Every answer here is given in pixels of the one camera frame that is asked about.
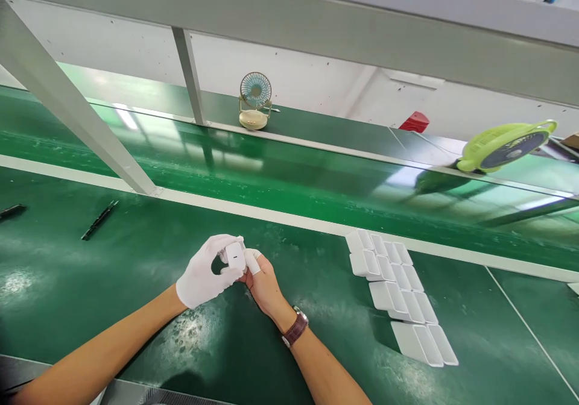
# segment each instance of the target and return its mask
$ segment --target beige fan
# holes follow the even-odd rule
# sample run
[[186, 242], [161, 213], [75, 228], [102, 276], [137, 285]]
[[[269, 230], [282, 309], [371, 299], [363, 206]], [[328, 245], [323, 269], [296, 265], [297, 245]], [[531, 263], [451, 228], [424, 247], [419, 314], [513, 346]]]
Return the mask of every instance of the beige fan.
[[[242, 102], [245, 102], [250, 109], [243, 110], [241, 108]], [[268, 113], [264, 114], [259, 111], [262, 108], [266, 108]], [[239, 123], [247, 129], [260, 130], [267, 125], [270, 115], [270, 80], [260, 72], [251, 72], [241, 80], [239, 87]]]

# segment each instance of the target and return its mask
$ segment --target green fan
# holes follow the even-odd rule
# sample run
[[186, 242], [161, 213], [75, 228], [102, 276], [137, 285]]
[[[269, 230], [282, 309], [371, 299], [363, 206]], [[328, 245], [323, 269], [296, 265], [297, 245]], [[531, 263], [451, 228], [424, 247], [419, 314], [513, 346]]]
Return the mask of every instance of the green fan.
[[458, 159], [457, 168], [492, 173], [541, 147], [557, 128], [557, 122], [546, 120], [530, 124], [506, 124], [489, 129], [469, 141]]
[[[248, 110], [241, 107], [244, 102]], [[267, 114], [259, 111], [267, 107]], [[244, 76], [239, 87], [239, 123], [251, 130], [260, 130], [267, 125], [271, 115], [271, 83], [260, 72], [251, 72]]]

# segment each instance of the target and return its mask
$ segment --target forearm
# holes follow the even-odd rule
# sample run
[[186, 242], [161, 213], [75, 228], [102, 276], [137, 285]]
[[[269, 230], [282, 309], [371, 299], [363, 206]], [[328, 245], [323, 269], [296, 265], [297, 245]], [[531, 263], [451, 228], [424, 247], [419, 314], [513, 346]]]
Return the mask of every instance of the forearm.
[[14, 403], [89, 404], [153, 334], [185, 309], [171, 286], [56, 363], [18, 393]]
[[[288, 331], [296, 320], [289, 304], [272, 317], [281, 332]], [[358, 383], [308, 327], [291, 347], [291, 353], [316, 405], [371, 405]]]

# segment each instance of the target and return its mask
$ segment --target black pen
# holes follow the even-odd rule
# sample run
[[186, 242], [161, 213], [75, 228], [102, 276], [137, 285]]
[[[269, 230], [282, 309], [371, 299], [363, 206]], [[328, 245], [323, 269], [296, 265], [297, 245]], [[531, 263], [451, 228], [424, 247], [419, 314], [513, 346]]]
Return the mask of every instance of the black pen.
[[20, 213], [24, 212], [25, 210], [26, 210], [26, 206], [24, 206], [22, 204], [17, 204], [17, 205], [11, 206], [8, 209], [4, 209], [3, 211], [0, 211], [0, 220], [6, 219], [6, 218], [11, 217], [13, 215], [20, 214]]
[[117, 203], [119, 203], [118, 200], [113, 200], [106, 207], [106, 209], [101, 212], [101, 214], [98, 216], [98, 218], [92, 224], [92, 226], [90, 226], [90, 228], [84, 233], [83, 237], [81, 238], [82, 240], [89, 240], [90, 235], [92, 235], [92, 233], [103, 223], [105, 218], [109, 216], [110, 211], [116, 206]]

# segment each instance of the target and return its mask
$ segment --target white glove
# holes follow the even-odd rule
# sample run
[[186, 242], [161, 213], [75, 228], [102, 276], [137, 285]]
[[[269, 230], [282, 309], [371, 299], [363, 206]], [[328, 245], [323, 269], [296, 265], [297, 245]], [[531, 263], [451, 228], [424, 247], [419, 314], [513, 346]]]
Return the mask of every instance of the white glove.
[[241, 278], [243, 272], [234, 268], [223, 268], [220, 275], [211, 271], [211, 264], [215, 256], [231, 243], [243, 241], [241, 236], [228, 234], [210, 237], [189, 261], [183, 275], [177, 280], [177, 296], [181, 302], [194, 309], [209, 300], [212, 300], [235, 280]]
[[252, 275], [256, 275], [261, 268], [258, 264], [258, 257], [261, 256], [261, 252], [255, 248], [246, 248], [243, 250], [243, 256], [245, 257], [245, 263], [247, 267], [252, 272]]

